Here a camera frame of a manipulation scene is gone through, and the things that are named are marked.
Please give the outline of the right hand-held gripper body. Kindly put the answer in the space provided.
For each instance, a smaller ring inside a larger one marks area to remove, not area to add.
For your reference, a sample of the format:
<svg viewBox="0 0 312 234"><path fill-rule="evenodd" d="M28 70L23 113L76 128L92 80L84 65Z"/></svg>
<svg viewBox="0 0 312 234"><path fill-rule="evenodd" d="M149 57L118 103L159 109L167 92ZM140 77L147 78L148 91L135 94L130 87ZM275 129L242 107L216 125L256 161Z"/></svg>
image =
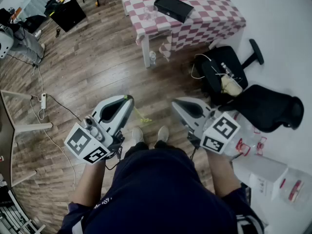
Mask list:
<svg viewBox="0 0 312 234"><path fill-rule="evenodd" d="M196 150L203 148L220 155L239 130L240 125L228 113L214 110L208 114L202 126L189 131L188 140Z"/></svg>

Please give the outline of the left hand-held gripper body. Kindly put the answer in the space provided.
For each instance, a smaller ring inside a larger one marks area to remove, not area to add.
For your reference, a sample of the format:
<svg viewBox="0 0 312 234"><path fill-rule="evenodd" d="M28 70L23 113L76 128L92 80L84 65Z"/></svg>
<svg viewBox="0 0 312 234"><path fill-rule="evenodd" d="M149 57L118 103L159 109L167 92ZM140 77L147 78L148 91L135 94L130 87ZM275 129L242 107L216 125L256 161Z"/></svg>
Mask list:
<svg viewBox="0 0 312 234"><path fill-rule="evenodd" d="M64 144L78 159L94 165L114 156L120 159L124 140L121 131L111 135L92 116L86 116L74 124Z"/></svg>

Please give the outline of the clear plastic glass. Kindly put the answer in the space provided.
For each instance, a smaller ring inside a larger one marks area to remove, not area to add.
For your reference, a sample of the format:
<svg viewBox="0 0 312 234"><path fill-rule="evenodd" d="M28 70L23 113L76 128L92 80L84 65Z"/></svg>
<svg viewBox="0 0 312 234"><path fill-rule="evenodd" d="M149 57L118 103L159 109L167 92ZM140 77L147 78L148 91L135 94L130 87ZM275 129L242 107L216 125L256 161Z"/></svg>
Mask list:
<svg viewBox="0 0 312 234"><path fill-rule="evenodd" d="M158 8L155 5L147 5L144 7L143 20L154 23L157 18Z"/></svg>

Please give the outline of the person's left forearm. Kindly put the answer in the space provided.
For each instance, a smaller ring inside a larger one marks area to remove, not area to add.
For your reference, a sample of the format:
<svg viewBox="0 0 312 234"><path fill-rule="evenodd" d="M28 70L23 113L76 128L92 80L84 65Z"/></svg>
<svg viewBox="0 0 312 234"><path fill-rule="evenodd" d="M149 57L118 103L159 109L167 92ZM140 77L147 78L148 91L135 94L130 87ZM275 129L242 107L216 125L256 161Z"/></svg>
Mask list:
<svg viewBox="0 0 312 234"><path fill-rule="evenodd" d="M85 165L78 186L73 194L73 203L86 207L94 207L100 201L105 168L105 160L93 165Z"/></svg>

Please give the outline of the person's white shoe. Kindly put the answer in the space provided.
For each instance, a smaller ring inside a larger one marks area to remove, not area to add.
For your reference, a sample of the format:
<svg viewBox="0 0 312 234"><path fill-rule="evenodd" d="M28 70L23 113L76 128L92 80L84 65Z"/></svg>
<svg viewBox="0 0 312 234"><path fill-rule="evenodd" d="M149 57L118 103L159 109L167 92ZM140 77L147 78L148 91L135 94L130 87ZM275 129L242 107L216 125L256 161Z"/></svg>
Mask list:
<svg viewBox="0 0 312 234"><path fill-rule="evenodd" d="M139 127L135 127L132 130L132 139L134 140L135 144L144 142L143 132Z"/></svg>
<svg viewBox="0 0 312 234"><path fill-rule="evenodd" d="M169 129L167 126L162 126L157 134L157 141L167 142L169 139Z"/></svg>

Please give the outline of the clear red-labelled bottle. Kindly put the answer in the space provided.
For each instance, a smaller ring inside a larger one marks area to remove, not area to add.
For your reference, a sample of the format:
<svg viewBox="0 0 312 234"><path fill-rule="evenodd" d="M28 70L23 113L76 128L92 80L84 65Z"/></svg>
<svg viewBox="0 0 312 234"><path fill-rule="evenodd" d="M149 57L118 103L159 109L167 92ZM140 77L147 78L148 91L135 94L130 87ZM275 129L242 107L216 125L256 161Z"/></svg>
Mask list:
<svg viewBox="0 0 312 234"><path fill-rule="evenodd" d="M263 156L263 150L265 143L267 141L267 138L265 136L258 136L255 139L255 154L258 156Z"/></svg>
<svg viewBox="0 0 312 234"><path fill-rule="evenodd" d="M250 145L247 144L245 140L241 137L235 137L229 143L228 155L235 156L235 155L243 155L247 156L251 150Z"/></svg>

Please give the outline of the pale yellow cloth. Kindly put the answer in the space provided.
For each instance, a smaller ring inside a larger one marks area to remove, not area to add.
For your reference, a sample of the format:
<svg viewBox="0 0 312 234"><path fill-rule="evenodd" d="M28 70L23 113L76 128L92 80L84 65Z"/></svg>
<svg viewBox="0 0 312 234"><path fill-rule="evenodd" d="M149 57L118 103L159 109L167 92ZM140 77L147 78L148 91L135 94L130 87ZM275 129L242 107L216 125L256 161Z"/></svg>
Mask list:
<svg viewBox="0 0 312 234"><path fill-rule="evenodd" d="M232 77L224 75L221 78L221 92L237 97L243 92L243 88Z"/></svg>

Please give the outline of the person's black trousers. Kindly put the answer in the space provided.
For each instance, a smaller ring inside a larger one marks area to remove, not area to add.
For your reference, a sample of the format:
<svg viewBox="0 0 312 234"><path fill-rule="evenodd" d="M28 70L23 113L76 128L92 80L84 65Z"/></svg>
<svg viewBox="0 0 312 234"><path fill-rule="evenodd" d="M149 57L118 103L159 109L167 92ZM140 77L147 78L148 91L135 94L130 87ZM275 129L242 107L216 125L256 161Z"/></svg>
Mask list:
<svg viewBox="0 0 312 234"><path fill-rule="evenodd" d="M176 148L172 145L167 144L165 141L163 140L158 140L155 145L154 148L152 150L166 150L166 151L180 151L183 154L186 154L185 151L183 151L180 148ZM149 146L145 143L145 142L139 142L137 143L135 146L131 147L124 156L124 159L128 158L129 156L131 156L134 153L140 152L140 151L151 151L151 149L149 149Z"/></svg>

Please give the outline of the small clear bottle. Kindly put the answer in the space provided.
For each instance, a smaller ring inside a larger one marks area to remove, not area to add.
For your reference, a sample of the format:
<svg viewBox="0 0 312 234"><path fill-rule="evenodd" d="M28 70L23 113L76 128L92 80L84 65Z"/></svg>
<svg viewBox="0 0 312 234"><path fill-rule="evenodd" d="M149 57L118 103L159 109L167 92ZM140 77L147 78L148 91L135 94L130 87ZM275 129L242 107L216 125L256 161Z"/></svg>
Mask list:
<svg viewBox="0 0 312 234"><path fill-rule="evenodd" d="M225 73L226 73L228 76L230 76L231 78L235 78L234 73L231 71L231 69L230 69L229 67L227 67L227 65L226 65L224 62L221 63L221 66L222 66L222 68L225 70Z"/></svg>

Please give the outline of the white cardboard box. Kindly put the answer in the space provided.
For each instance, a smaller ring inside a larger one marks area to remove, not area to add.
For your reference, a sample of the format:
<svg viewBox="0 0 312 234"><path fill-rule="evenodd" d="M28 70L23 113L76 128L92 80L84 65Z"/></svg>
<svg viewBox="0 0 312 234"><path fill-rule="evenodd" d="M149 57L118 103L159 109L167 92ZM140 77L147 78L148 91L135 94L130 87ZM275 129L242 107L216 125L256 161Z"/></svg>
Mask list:
<svg viewBox="0 0 312 234"><path fill-rule="evenodd" d="M277 197L288 166L259 155L239 156L232 160L237 178L256 192L272 201Z"/></svg>

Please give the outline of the light wooden desk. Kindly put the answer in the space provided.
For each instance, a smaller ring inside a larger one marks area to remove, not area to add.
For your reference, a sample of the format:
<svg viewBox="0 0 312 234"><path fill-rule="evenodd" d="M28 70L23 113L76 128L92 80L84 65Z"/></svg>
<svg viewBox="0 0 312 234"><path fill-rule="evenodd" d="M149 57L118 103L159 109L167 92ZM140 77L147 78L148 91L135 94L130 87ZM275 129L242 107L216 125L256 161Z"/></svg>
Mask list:
<svg viewBox="0 0 312 234"><path fill-rule="evenodd" d="M12 158L16 134L35 130L50 129L53 127L53 125L50 122L44 124L39 123L29 125L16 125L4 101L5 96L18 97L26 100L30 100L32 96L6 90L0 90L0 174L3 176L3 179L7 183L8 189L11 189L12 187L31 178L37 173L36 171L31 171L29 174L22 176L16 181L13 180Z"/></svg>

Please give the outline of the person's navy shirt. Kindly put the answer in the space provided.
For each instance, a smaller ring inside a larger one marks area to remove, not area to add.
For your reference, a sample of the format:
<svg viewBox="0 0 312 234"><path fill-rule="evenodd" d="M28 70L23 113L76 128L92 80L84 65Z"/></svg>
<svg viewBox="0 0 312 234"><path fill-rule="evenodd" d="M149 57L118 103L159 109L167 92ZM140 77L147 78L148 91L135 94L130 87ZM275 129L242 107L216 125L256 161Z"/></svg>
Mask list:
<svg viewBox="0 0 312 234"><path fill-rule="evenodd" d="M58 234L264 234L261 220L236 189L217 197L179 150L132 154L93 207L69 205Z"/></svg>

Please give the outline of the black cabinet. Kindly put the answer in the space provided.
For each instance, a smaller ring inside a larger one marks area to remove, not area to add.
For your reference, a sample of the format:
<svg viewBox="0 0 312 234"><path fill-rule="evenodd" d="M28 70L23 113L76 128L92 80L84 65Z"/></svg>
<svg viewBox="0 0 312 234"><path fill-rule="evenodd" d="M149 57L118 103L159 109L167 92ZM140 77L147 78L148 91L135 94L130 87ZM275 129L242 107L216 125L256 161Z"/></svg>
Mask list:
<svg viewBox="0 0 312 234"><path fill-rule="evenodd" d="M59 0L51 0L46 5L45 12L65 32L86 18L77 0L64 0L62 3Z"/></svg>

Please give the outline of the clear red-labelled package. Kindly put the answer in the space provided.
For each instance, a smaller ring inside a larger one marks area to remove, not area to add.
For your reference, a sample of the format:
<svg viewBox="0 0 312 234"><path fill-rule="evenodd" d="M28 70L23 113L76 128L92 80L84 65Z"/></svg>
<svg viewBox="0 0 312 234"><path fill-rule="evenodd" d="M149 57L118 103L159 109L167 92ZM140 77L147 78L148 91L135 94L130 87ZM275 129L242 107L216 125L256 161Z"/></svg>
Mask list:
<svg viewBox="0 0 312 234"><path fill-rule="evenodd" d="M312 175L289 168L279 189L279 197L295 209L303 209L312 199Z"/></svg>

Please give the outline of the black rectangular box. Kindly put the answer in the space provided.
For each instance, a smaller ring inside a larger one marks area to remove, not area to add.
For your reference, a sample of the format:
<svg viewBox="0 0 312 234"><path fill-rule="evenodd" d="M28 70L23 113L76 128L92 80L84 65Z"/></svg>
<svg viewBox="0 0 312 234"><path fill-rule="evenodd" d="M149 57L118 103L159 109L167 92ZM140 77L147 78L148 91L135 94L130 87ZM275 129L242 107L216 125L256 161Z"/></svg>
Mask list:
<svg viewBox="0 0 312 234"><path fill-rule="evenodd" d="M181 23L184 23L194 7L180 0L155 0L154 6L163 13Z"/></svg>

